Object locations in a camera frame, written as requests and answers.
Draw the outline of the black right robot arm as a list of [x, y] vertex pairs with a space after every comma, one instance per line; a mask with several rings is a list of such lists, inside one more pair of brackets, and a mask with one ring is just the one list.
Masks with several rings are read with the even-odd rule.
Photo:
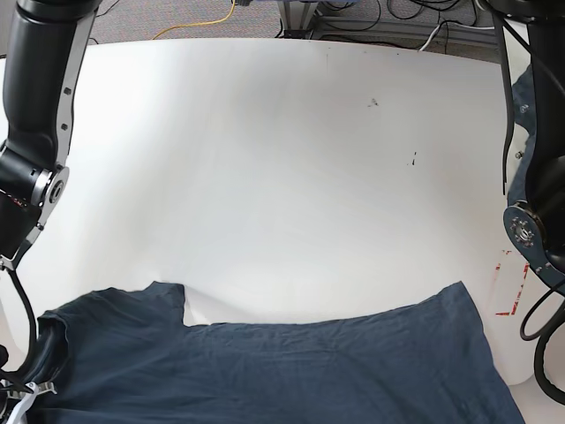
[[1, 269], [29, 322], [23, 364], [1, 373], [1, 421], [25, 423], [35, 399], [55, 393], [63, 328], [40, 330], [17, 267], [66, 188], [74, 96], [97, 1], [18, 1], [4, 68], [8, 134], [1, 144]]

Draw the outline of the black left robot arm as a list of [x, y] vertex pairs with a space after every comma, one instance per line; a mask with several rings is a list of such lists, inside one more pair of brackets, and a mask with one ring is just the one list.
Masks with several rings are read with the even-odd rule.
[[564, 291], [564, 3], [484, 1], [501, 53], [503, 222], [546, 286]]

